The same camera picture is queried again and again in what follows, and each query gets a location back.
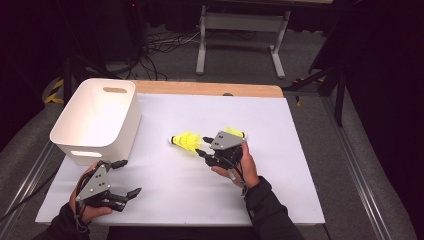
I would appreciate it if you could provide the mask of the white table mat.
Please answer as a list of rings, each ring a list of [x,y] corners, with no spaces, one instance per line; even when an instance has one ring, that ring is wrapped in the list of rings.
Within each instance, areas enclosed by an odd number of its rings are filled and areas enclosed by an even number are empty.
[[[296,224],[325,221],[286,99],[141,94],[141,120],[126,166],[108,176],[111,191],[139,195],[103,225],[247,226],[240,188],[212,172],[193,152],[170,144],[186,131],[213,137],[244,132],[258,172],[272,185]]]

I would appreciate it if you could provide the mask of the person's right hand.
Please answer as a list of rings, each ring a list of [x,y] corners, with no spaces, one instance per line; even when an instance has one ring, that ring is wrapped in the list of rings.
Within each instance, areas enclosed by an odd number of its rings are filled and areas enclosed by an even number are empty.
[[[211,170],[222,177],[230,179],[236,186],[240,188],[253,188],[260,179],[257,174],[256,165],[253,157],[249,153],[247,143],[241,144],[243,156],[240,160],[237,169],[225,170],[218,166],[213,166]]]

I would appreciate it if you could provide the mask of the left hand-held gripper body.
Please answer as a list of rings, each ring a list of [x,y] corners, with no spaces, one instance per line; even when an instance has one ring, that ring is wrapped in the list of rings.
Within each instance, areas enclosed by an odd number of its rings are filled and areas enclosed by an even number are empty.
[[[107,163],[98,163],[94,170],[85,174],[77,186],[78,204],[95,208],[108,207],[122,212],[128,199],[110,192],[111,183],[108,178]]]

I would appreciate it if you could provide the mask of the white plastic bin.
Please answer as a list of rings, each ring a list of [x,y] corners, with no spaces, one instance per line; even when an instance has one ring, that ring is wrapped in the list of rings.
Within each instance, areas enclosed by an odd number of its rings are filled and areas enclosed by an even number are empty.
[[[87,79],[65,106],[50,140],[79,165],[126,160],[140,119],[141,107],[133,82]]]

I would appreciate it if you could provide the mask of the grey metal desk frame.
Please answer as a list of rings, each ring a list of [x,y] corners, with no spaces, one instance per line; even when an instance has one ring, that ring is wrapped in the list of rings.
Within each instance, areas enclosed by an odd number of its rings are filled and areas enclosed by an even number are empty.
[[[200,44],[198,49],[196,73],[204,74],[206,59],[206,30],[231,30],[231,31],[256,31],[272,32],[276,34],[276,41],[269,46],[269,52],[274,64],[275,72],[278,78],[285,77],[285,71],[279,56],[280,47],[287,26],[290,20],[291,12],[285,11],[281,16],[262,16],[234,13],[213,13],[202,6],[200,16]]]

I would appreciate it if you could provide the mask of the metal floor rail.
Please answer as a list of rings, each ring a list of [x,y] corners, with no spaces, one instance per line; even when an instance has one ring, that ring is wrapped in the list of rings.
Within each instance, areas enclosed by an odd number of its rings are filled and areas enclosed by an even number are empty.
[[[0,154],[0,240],[31,240],[47,228],[35,219],[62,159],[50,141]]]
[[[353,152],[347,135],[344,129],[340,127],[336,121],[331,100],[327,97],[324,97],[321,99],[321,102],[341,145],[342,151],[345,155],[347,168],[350,172],[351,178],[356,187],[368,219],[370,220],[377,240],[392,240],[391,234],[389,233],[387,225],[381,215],[380,209],[378,208],[373,191],[371,190],[360,169],[359,163]]]

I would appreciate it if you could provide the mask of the yellow shuttlecock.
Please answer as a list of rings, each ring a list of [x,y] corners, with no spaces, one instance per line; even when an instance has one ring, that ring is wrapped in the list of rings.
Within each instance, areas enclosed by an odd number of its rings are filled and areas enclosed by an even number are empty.
[[[187,149],[195,152],[201,146],[201,136],[199,134],[189,133],[187,136]]]
[[[229,133],[229,134],[232,134],[232,135],[235,135],[235,136],[238,136],[240,138],[245,138],[246,137],[246,134],[244,132],[242,132],[240,130],[237,130],[235,128],[232,128],[232,127],[226,127],[224,129],[224,132]]]
[[[192,133],[192,132],[188,131],[188,132],[184,132],[184,133],[179,134],[179,135],[172,136],[170,138],[170,143],[173,144],[173,145],[179,146],[184,150],[189,151],[187,149],[187,143],[186,143],[187,136],[188,136],[189,133]]]

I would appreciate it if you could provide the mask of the black angled stand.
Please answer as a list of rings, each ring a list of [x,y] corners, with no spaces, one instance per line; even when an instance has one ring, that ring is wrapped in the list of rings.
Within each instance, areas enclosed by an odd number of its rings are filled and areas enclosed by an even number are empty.
[[[317,93],[321,97],[329,97],[334,89],[337,90],[336,101],[334,107],[334,118],[339,127],[342,127],[342,111],[344,103],[344,94],[346,87],[346,80],[343,74],[343,68],[340,66],[333,66],[317,73],[314,73],[303,80],[294,82],[288,87],[283,87],[283,91],[297,91],[313,82],[322,79],[321,84],[317,89]]]

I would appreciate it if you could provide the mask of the person's dark clothing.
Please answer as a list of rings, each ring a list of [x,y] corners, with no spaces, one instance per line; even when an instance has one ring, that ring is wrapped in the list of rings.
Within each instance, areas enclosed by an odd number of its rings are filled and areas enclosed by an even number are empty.
[[[259,240],[252,227],[110,227],[107,240]]]

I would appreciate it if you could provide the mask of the person's left hand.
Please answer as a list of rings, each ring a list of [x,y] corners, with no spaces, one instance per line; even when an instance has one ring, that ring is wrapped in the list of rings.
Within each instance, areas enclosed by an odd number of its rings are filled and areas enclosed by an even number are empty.
[[[76,191],[77,189],[74,189],[69,198],[69,206],[71,207],[73,213],[76,213],[76,200],[75,200],[77,196]],[[93,219],[97,217],[109,215],[111,213],[112,213],[112,209],[108,207],[94,208],[91,206],[87,206],[84,208],[83,211],[81,211],[78,214],[78,216],[79,216],[80,223],[83,223],[84,225],[88,225]]]

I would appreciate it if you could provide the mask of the yellow black hazard tape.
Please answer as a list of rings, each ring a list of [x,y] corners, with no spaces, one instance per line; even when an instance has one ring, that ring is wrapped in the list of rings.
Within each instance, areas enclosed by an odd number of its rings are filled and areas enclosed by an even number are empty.
[[[55,84],[51,88],[51,91],[49,92],[49,94],[44,100],[45,104],[48,104],[48,103],[63,104],[64,103],[64,100],[57,96],[60,88],[63,86],[63,83],[64,83],[63,79],[59,79],[55,82]]]

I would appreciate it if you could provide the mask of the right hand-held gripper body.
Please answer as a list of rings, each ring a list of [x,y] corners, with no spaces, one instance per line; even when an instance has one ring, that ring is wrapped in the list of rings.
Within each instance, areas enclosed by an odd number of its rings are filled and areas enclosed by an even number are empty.
[[[243,156],[241,144],[245,142],[245,138],[220,131],[214,137],[214,141],[209,144],[214,151],[212,158],[206,159],[208,166],[218,166],[226,170],[233,169],[238,166]]]

